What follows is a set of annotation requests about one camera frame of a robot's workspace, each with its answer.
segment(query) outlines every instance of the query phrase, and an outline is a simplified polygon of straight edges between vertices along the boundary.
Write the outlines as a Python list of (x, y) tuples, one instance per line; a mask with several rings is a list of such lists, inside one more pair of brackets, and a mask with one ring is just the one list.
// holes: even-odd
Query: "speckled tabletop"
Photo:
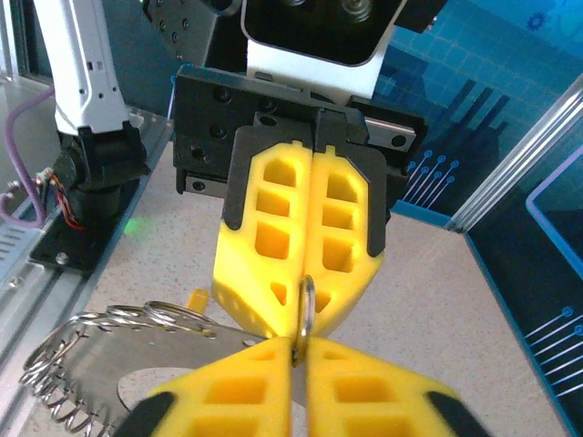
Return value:
[[(175, 191), (167, 147), (87, 308), (186, 304), (208, 287), (222, 200)], [(234, 322), (215, 303), (207, 315)], [(346, 322), (331, 336), (443, 381), (457, 390), (497, 437), (566, 435), (512, 330), (498, 308), (464, 237), (394, 216), (386, 260)], [(130, 403), (178, 371), (141, 371), (121, 384)], [(306, 434), (293, 409), (293, 434)], [(37, 408), (23, 437), (70, 435)]]

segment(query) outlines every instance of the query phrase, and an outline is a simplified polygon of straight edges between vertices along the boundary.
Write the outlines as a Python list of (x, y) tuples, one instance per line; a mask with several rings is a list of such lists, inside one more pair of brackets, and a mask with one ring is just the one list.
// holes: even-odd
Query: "key ring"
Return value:
[(316, 314), (316, 287), (313, 278), (306, 275), (300, 282), (300, 310), (298, 316), (298, 332), (296, 334), (293, 350), (291, 352), (291, 364), (297, 367), (308, 349), (308, 339), (312, 332)]

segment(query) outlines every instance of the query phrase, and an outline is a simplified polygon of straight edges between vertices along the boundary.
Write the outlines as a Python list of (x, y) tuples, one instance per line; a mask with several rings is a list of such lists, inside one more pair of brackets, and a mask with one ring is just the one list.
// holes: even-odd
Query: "countertop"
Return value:
[[(168, 146), (87, 308), (186, 304), (210, 284), (221, 206), (176, 193)], [(206, 314), (234, 325), (215, 302)], [(393, 216), (383, 267), (331, 339), (450, 385), (494, 436), (566, 435), (461, 235)], [(122, 396), (136, 401), (168, 375), (134, 375)], [(298, 405), (293, 425), (306, 435)], [(70, 434), (39, 407), (21, 435)]]

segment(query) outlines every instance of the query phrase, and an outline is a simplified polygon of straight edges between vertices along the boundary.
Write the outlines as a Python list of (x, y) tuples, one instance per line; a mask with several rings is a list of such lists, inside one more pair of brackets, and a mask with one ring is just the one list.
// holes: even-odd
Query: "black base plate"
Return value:
[[(138, 180), (133, 180), (121, 188), (122, 211), (126, 210), (134, 197), (138, 183)], [(73, 270), (89, 275), (101, 260), (118, 224), (119, 221), (114, 221), (98, 228), (75, 230), (66, 224), (63, 215), (59, 215), (31, 251), (30, 259), (52, 269)], [(66, 254), (65, 265), (56, 262), (59, 253)]]

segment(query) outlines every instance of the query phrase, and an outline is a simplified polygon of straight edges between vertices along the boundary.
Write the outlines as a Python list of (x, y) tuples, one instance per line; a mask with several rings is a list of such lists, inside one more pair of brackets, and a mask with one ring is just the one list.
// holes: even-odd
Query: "purple cable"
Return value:
[(5, 121), (5, 129), (4, 129), (4, 142), (6, 145), (6, 152), (8, 152), (8, 156), (12, 161), (13, 166), (15, 167), (16, 173), (20, 178), (20, 183), (26, 190), (26, 194), (30, 197), (31, 201), (33, 202), (33, 206), (35, 207), (36, 218), (35, 221), (27, 221), (21, 220), (18, 218), (12, 217), (10, 214), (6, 212), (6, 204), (10, 197), (8, 193), (13, 192), (13, 190), (9, 189), (8, 193), (4, 193), (0, 195), (0, 219), (3, 219), (6, 223), (10, 223), (11, 225), (21, 226), (23, 228), (41, 228), (45, 223), (46, 219), (46, 211), (43, 208), (41, 203), (40, 197), (36, 192), (36, 186), (33, 182), (33, 179), (30, 178), (28, 171), (26, 170), (25, 163), (22, 162), (22, 158), (20, 158), (20, 154), (16, 148), (15, 142), (15, 123), (16, 120), (24, 114), (28, 109), (31, 107), (35, 107), (40, 103), (47, 100), (55, 94), (55, 88), (50, 86), (47, 91), (38, 96), (31, 98), (27, 102), (23, 103), (22, 105), (15, 108)]

